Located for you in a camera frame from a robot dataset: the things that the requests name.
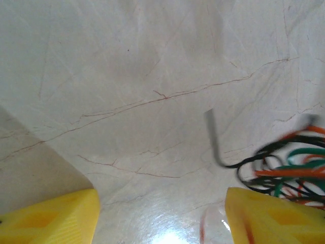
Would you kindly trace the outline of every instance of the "yellow object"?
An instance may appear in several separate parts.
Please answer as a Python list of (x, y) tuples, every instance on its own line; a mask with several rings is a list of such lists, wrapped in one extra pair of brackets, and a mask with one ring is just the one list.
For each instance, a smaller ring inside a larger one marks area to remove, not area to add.
[(229, 188), (226, 215), (235, 244), (324, 244), (325, 211)]
[(88, 244), (99, 212), (94, 189), (44, 201), (0, 216), (0, 243)]

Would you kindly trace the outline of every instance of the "wire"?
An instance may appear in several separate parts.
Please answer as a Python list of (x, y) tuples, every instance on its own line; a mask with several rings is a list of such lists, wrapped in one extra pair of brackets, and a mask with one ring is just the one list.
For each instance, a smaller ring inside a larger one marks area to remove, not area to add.
[[(308, 205), (311, 202), (318, 202), (321, 206), (314, 207), (324, 209), (325, 196), (320, 194), (325, 194), (325, 129), (313, 125), (317, 118), (315, 115), (310, 115), (309, 123), (301, 129), (280, 137), (257, 150), (252, 157), (233, 165), (226, 164), (220, 157), (213, 110), (207, 111), (205, 118), (215, 163), (223, 168), (236, 169), (236, 177), (245, 187), (300, 204)], [(321, 136), (301, 135), (302, 132), (317, 133)], [(288, 154), (285, 160), (274, 154), (279, 150), (286, 149), (292, 143), (303, 143), (317, 148), (295, 149)], [(297, 163), (299, 155), (305, 156), (301, 162)], [(274, 158), (278, 166), (273, 166), (269, 158)], [(245, 180), (241, 175), (241, 168), (246, 164), (251, 165), (255, 176), (249, 180)], [(309, 189), (306, 183), (316, 186), (322, 193), (316, 193)]]

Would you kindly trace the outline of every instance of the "cable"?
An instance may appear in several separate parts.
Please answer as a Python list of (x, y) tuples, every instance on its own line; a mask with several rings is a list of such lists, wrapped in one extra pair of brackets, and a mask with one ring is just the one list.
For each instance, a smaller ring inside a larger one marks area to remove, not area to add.
[[(252, 157), (233, 165), (226, 164), (220, 157), (213, 110), (207, 111), (205, 118), (215, 163), (223, 168), (236, 169), (236, 177), (245, 187), (300, 204), (318, 202), (321, 206), (315, 207), (325, 209), (325, 139), (323, 137), (325, 129), (314, 126), (317, 116), (310, 115), (308, 123), (300, 130), (280, 137), (258, 149)], [(312, 132), (322, 136), (301, 135), (302, 132)], [(292, 143), (303, 143), (317, 148), (295, 149), (285, 160), (274, 154), (281, 149), (286, 149)], [(301, 162), (297, 163), (299, 155), (305, 156)], [(269, 158), (274, 158), (279, 166), (271, 165)], [(249, 180), (245, 180), (241, 175), (241, 168), (246, 164), (250, 164), (255, 175)], [(305, 183), (316, 186), (322, 193), (314, 192)]]

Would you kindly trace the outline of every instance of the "white marble surface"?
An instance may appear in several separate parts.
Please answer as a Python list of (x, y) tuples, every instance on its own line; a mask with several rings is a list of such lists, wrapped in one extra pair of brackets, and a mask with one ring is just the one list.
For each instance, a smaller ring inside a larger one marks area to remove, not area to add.
[(203, 113), (230, 163), (324, 114), (323, 2), (0, 1), (1, 116), (19, 123), (1, 124), (1, 210), (93, 184), (93, 243), (198, 243), (203, 210), (238, 185)]

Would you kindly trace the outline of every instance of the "green wire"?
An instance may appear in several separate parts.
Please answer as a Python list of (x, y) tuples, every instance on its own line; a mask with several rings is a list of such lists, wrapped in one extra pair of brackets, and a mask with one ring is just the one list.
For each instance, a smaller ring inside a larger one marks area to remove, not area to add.
[(325, 160), (320, 159), (320, 160), (313, 160), (310, 161), (306, 164), (302, 164), (302, 165), (284, 165), (284, 166), (279, 166), (277, 168), (275, 168), (276, 170), (278, 169), (312, 169), (312, 168), (318, 168), (320, 166), (323, 166), (325, 164)]
[(282, 189), (282, 183), (280, 183), (274, 190), (274, 196), (275, 197), (279, 197), (280, 196), (280, 192), (281, 192), (281, 189)]
[(299, 148), (295, 149), (292, 152), (290, 152), (287, 156), (287, 161), (289, 165), (294, 165), (294, 159), (293, 157), (300, 154), (317, 154), (317, 155), (324, 155), (325, 156), (325, 149), (322, 148)]

